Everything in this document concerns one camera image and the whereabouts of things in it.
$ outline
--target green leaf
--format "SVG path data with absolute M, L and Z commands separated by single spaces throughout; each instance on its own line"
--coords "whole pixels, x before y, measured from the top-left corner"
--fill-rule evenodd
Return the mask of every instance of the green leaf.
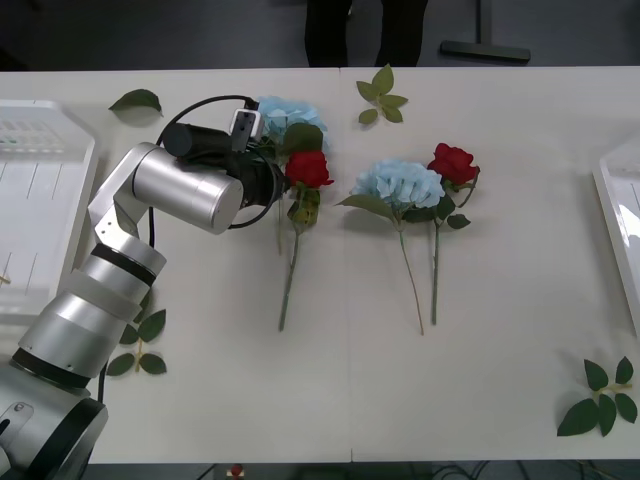
M 142 299 L 142 302 L 140 302 L 140 308 L 142 308 L 142 310 L 140 310 L 140 313 L 138 314 L 138 316 L 134 318 L 133 323 L 137 325 L 142 320 L 144 320 L 144 317 L 147 315 L 146 310 L 147 308 L 149 308 L 150 303 L 151 303 L 151 290 L 149 290 L 149 292 Z
M 124 327 L 122 337 L 120 337 L 120 345 L 133 345 L 138 341 L 138 332 L 131 325 Z
M 589 360 L 584 361 L 584 370 L 587 373 L 587 383 L 594 392 L 609 385 L 609 377 L 600 365 Z
M 315 125 L 294 123 L 284 134 L 281 153 L 318 152 L 322 150 L 323 140 L 322 130 Z
M 159 356 L 153 353 L 145 353 L 140 357 L 140 366 L 151 375 L 161 375 L 167 373 L 167 365 Z
M 622 418 L 629 423 L 636 423 L 636 418 L 638 418 L 638 407 L 636 407 L 636 403 L 631 400 L 629 395 L 618 393 L 616 395 L 616 406 L 618 407 L 618 412 L 620 412 L 620 416 Z
M 383 107 L 399 108 L 409 101 L 408 98 L 400 95 L 380 95 L 378 103 Z
M 378 119 L 378 110 L 376 110 L 375 108 L 365 110 L 358 117 L 358 121 L 363 125 L 371 125 L 377 119 Z
M 165 323 L 167 323 L 167 311 L 160 310 L 142 321 L 138 327 L 138 335 L 142 341 L 150 342 L 160 335 Z
M 445 193 L 444 197 L 440 199 L 440 202 L 436 207 L 436 212 L 438 214 L 438 218 L 440 220 L 444 220 L 449 215 L 451 215 L 455 209 L 456 204 L 453 202 L 449 194 Z
M 293 223 L 310 227 L 318 221 L 320 210 L 320 191 L 315 188 L 303 188 L 298 191 L 297 199 L 291 205 L 287 216 Z
M 375 102 L 378 95 L 380 95 L 380 89 L 375 85 L 367 82 L 356 82 L 356 85 L 358 86 L 358 92 L 367 102 Z
M 395 107 L 386 107 L 382 105 L 382 114 L 384 115 L 384 118 L 389 120 L 391 123 L 402 123 L 404 121 L 402 112 Z
M 373 83 L 378 88 L 380 94 L 386 95 L 387 93 L 389 93 L 393 88 L 394 83 L 393 70 L 391 70 L 391 65 L 387 64 L 382 67 L 382 69 L 378 73 L 376 73 L 376 76 L 373 77 L 373 82 L 371 83 Z
M 570 437 L 593 430 L 598 424 L 599 412 L 592 398 L 576 403 L 564 416 L 558 427 L 558 436 Z
M 464 215 L 451 215 L 447 217 L 447 223 L 454 230 L 460 230 L 461 228 L 466 227 L 471 222 Z
M 127 373 L 136 361 L 136 357 L 132 353 L 125 353 L 119 357 L 111 360 L 111 363 L 107 367 L 107 375 L 110 377 L 119 377 L 120 375 Z
M 616 383 L 618 385 L 624 385 L 625 383 L 629 383 L 633 377 L 633 365 L 627 357 L 624 357 L 620 360 L 618 364 L 618 368 L 616 369 Z
M 602 433 L 603 437 L 606 437 L 616 421 L 616 404 L 608 395 L 600 395 L 599 410 L 598 423 L 600 424 L 600 433 Z
M 436 215 L 433 208 L 412 208 L 402 216 L 402 219 L 409 223 L 430 222 L 434 218 L 436 218 Z
M 120 112 L 133 107 L 150 107 L 162 113 L 162 107 L 160 106 L 158 96 L 155 93 L 144 89 L 133 90 L 132 92 L 125 93 L 116 103 L 109 107 L 109 110 L 113 112 Z
M 388 218 L 393 222 L 394 225 L 397 224 L 397 220 L 393 215 L 393 210 L 391 210 L 391 207 L 384 203 L 384 200 L 372 195 L 351 195 L 350 197 L 345 198 L 343 201 L 338 203 L 338 205 L 343 205 L 345 207 L 362 208 L 363 210 L 367 210 L 368 212 Z

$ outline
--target white tray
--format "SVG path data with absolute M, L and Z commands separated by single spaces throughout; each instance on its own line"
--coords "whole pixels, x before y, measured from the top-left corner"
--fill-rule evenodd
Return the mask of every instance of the white tray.
M 96 153 L 59 105 L 0 100 L 0 323 L 33 321 L 71 271 Z
M 600 159 L 593 176 L 631 317 L 640 332 L 640 139 Z

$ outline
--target gray floor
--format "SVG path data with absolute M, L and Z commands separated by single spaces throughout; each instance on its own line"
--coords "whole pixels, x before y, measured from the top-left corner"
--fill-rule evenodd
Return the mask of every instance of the gray floor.
M 369 66 L 378 49 L 381 7 L 376 0 L 354 3 L 350 63 Z M 474 5 L 474 0 L 430 1 L 421 66 L 478 64 L 438 54 L 442 40 L 473 40 Z M 304 0 L 0 0 L 0 48 L 32 70 L 303 67 L 304 17 Z M 494 0 L 494 43 L 530 48 L 531 66 L 638 65 L 639 27 L 640 0 Z M 463 466 L 472 471 L 475 465 Z M 225 478 L 227 467 L 216 468 L 216 478 Z M 640 478 L 638 462 L 597 462 L 597 467 L 612 475 L 602 478 Z M 85 478 L 195 480 L 205 468 L 92 465 Z M 246 478 L 412 480 L 430 478 L 435 468 L 248 465 Z M 580 478 L 576 462 L 525 462 L 525 468 L 531 480 Z M 586 478 L 598 478 L 585 471 Z M 483 471 L 485 479 L 527 476 L 515 462 L 492 462 Z

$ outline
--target white table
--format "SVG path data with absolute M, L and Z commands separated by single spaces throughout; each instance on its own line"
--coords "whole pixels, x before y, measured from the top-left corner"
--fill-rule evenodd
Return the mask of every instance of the white table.
M 590 173 L 638 131 L 640 69 L 398 69 L 406 123 L 363 131 L 355 81 L 373 74 L 0 75 L 0 96 L 71 102 L 89 117 L 134 88 L 155 91 L 167 118 L 211 95 L 278 94 L 316 104 L 330 129 L 336 183 L 304 238 L 283 334 L 287 258 L 276 253 L 273 216 L 213 237 L 158 215 L 168 264 L 156 297 L 168 323 L 153 349 L 169 373 L 107 381 L 110 421 L 95 462 L 638 457 L 640 429 L 620 419 L 606 439 L 555 432 L 588 394 L 583 358 L 611 375 L 624 355 L 640 365 Z M 189 121 L 223 127 L 234 107 Z M 106 171 L 163 125 L 132 129 L 106 114 Z M 427 162 L 441 141 L 473 153 L 483 173 L 464 209 L 471 226 L 443 234 L 439 322 L 420 337 L 397 234 L 329 206 L 373 162 Z M 428 312 L 429 231 L 408 234 Z M 12 353 L 20 332 L 0 331 L 0 352 Z
M 354 83 L 373 71 L 342 72 L 346 183 L 385 157 L 429 161 L 439 142 L 473 153 L 482 174 L 471 225 L 442 234 L 439 321 L 424 338 L 397 234 L 349 218 L 354 460 L 638 458 L 640 428 L 620 418 L 606 439 L 556 429 L 589 394 L 584 358 L 611 379 L 625 355 L 640 366 L 591 174 L 640 132 L 640 69 L 396 73 L 406 124 L 362 132 Z M 432 244 L 424 226 L 411 232 L 428 311 Z
M 136 88 L 159 96 L 164 119 L 136 129 L 106 110 Z M 337 70 L 1 74 L 0 92 L 91 108 L 92 120 L 104 112 L 115 139 L 107 138 L 106 171 L 131 146 L 154 142 L 180 110 L 214 95 L 304 98 L 320 109 L 333 132 L 330 141 L 340 141 Z M 185 121 L 226 129 L 241 106 L 215 104 Z M 151 350 L 162 354 L 168 373 L 107 379 L 110 419 L 92 461 L 350 460 L 345 279 L 334 278 L 344 265 L 344 233 L 342 212 L 328 212 L 302 246 L 297 275 L 305 282 L 298 282 L 282 334 L 278 316 L 288 258 L 277 253 L 274 215 L 216 237 L 157 213 L 156 248 L 167 266 L 154 290 L 156 307 L 166 308 L 168 318 Z M 4 338 L 2 353 L 12 353 L 18 332 Z M 95 383 L 90 390 L 95 394 Z

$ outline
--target black trousers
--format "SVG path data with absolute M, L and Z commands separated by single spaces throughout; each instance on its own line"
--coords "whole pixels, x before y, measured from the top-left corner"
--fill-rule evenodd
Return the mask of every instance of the black trousers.
M 415 67 L 428 0 L 381 0 L 384 9 L 377 67 Z M 307 0 L 305 47 L 310 67 L 347 66 L 347 17 L 352 0 Z

